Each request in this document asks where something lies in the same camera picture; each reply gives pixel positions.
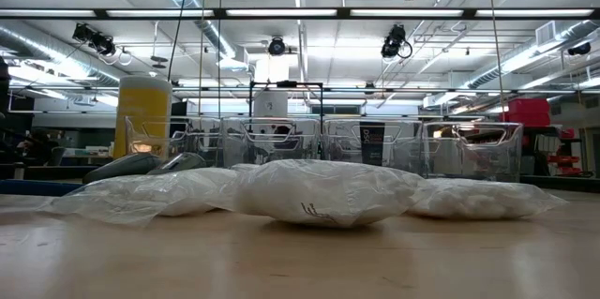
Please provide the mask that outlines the black pouch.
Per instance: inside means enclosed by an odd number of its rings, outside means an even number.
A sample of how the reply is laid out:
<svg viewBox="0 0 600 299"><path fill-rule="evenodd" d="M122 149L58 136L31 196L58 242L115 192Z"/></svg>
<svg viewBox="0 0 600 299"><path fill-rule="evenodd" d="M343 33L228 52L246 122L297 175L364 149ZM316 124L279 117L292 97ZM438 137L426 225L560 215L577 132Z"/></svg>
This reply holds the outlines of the black pouch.
<svg viewBox="0 0 600 299"><path fill-rule="evenodd" d="M360 123L360 143L363 163L382 166L384 131L385 123Z"/></svg>

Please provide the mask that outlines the round black ceiling spotlight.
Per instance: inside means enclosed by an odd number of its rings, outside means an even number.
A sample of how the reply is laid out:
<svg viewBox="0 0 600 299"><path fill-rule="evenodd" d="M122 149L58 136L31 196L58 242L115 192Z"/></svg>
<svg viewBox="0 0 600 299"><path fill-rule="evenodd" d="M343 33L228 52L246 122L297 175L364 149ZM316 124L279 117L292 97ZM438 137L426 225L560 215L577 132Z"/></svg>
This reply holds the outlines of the round black ceiling spotlight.
<svg viewBox="0 0 600 299"><path fill-rule="evenodd" d="M272 56L280 56L284 54L287 50L286 44L283 40L283 37L272 37L267 51Z"/></svg>

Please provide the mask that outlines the white pillar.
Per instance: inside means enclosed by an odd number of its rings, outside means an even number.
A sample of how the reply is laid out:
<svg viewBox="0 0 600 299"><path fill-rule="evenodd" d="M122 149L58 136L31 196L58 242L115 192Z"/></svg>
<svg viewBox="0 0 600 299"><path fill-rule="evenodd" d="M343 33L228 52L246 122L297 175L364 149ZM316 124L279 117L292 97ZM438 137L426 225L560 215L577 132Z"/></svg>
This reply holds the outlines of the white pillar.
<svg viewBox="0 0 600 299"><path fill-rule="evenodd" d="M254 72L254 82L267 83L267 87L254 86L253 115L256 117L286 117L288 113L288 93L275 91L278 82L289 80L289 63L282 56L258 60Z"/></svg>

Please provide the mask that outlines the clear plastic bin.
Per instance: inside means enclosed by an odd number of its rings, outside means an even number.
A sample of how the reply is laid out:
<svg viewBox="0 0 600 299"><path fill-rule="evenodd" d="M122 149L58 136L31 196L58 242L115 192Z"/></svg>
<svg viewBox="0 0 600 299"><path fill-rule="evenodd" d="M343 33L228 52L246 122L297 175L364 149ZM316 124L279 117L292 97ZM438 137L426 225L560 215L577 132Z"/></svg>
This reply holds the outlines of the clear plastic bin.
<svg viewBox="0 0 600 299"><path fill-rule="evenodd" d="M318 159L321 124L310 118L227 117L220 122L223 165Z"/></svg>
<svg viewBox="0 0 600 299"><path fill-rule="evenodd" d="M147 153L163 162L195 154L207 167L218 164L220 120L210 117L126 116L125 150Z"/></svg>
<svg viewBox="0 0 600 299"><path fill-rule="evenodd" d="M423 126L426 178L519 180L524 126L498 122L430 122Z"/></svg>
<svg viewBox="0 0 600 299"><path fill-rule="evenodd" d="M371 118L328 119L322 124L322 156L326 160L362 163L360 123L385 123L382 167L419 174L423 124L414 120Z"/></svg>

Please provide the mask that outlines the red storage bins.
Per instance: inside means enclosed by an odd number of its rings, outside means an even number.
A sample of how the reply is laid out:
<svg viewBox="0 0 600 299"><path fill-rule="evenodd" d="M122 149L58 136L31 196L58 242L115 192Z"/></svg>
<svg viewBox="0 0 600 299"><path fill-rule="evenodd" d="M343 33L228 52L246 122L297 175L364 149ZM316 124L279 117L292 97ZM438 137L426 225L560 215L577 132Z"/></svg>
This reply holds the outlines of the red storage bins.
<svg viewBox="0 0 600 299"><path fill-rule="evenodd" d="M549 111L549 103L544 98L515 98L507 103L507 110L501 113L500 120L520 123L524 127L548 127Z"/></svg>

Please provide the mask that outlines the yellow-labelled wipes canister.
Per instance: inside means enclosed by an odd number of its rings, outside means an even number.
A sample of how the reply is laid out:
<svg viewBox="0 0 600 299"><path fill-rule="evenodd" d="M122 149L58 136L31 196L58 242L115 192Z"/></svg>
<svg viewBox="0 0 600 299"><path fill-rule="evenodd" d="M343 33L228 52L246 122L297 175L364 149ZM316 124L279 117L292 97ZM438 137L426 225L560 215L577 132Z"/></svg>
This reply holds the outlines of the yellow-labelled wipes canister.
<svg viewBox="0 0 600 299"><path fill-rule="evenodd" d="M173 86L157 78L127 76L120 79L115 123L113 158L127 153L126 117L134 121L171 115Z"/></svg>

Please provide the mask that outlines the black double ceiling spotlight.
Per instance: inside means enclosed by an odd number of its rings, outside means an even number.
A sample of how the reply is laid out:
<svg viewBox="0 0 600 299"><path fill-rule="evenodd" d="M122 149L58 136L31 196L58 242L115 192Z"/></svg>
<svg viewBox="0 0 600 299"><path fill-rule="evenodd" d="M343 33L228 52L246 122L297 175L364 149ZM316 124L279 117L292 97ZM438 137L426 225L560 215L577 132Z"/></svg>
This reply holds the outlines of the black double ceiling spotlight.
<svg viewBox="0 0 600 299"><path fill-rule="evenodd" d="M94 49L99 55L113 56L116 53L113 37L103 35L87 23L77 23L72 38Z"/></svg>

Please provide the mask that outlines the red shelf items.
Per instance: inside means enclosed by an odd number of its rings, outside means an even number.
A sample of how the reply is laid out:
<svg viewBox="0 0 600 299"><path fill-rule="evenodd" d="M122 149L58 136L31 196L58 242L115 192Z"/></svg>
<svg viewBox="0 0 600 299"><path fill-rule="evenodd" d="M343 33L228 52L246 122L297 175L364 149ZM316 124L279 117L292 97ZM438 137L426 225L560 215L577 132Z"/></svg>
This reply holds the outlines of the red shelf items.
<svg viewBox="0 0 600 299"><path fill-rule="evenodd" d="M553 176L575 177L583 173L583 149L579 132L574 128L560 130L556 150L547 157Z"/></svg>

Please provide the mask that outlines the grey chair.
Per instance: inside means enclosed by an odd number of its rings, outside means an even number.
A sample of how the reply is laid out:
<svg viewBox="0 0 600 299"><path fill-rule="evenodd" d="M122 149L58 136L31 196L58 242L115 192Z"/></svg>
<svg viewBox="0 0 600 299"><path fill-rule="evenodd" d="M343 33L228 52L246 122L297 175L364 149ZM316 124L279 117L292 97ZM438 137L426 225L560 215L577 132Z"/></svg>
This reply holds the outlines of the grey chair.
<svg viewBox="0 0 600 299"><path fill-rule="evenodd" d="M51 151L51 156L47 161L47 166L59 166L66 152L64 147L56 146Z"/></svg>

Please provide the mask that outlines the person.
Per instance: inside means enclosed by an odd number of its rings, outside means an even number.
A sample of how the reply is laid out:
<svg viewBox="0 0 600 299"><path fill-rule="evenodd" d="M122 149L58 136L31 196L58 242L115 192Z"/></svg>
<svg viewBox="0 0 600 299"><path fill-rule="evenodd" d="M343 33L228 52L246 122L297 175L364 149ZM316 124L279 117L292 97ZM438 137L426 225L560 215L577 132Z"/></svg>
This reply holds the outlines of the person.
<svg viewBox="0 0 600 299"><path fill-rule="evenodd" d="M44 166L53 155L53 149L58 143L49 138L45 130L34 130L17 146L18 158L30 166Z"/></svg>

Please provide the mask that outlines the black overhead frame beam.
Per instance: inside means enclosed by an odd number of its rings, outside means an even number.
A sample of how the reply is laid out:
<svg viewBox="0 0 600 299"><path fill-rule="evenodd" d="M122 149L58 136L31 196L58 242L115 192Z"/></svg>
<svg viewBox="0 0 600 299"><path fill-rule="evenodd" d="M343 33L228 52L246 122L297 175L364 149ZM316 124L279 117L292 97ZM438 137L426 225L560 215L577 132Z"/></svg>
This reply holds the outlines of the black overhead frame beam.
<svg viewBox="0 0 600 299"><path fill-rule="evenodd" d="M585 8L0 8L0 20L194 21L202 20L425 20L425 21L574 21L600 20L600 7Z"/></svg>

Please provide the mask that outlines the black metal stand frame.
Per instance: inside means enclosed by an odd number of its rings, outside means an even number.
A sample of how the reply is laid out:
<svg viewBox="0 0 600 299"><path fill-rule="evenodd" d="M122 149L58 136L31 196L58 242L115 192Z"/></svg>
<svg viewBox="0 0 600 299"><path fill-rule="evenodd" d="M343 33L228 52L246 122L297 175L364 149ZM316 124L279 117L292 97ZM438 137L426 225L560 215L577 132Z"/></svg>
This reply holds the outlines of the black metal stand frame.
<svg viewBox="0 0 600 299"><path fill-rule="evenodd" d="M267 87L269 82L256 83L251 81L249 83L249 87L247 90L247 104L248 104L248 112L247 115L249 117L256 117L253 115L253 97L255 94L254 86L260 85L262 88ZM285 91L288 93L288 113L289 116L289 100L291 99L291 95L295 93L300 94L301 104L305 108L305 113L309 113L311 111L313 103L312 99L315 99L317 102L317 106L319 107L318 115L320 118L323 118L323 83L322 82L297 82L297 81L284 81L278 82L275 91Z"/></svg>

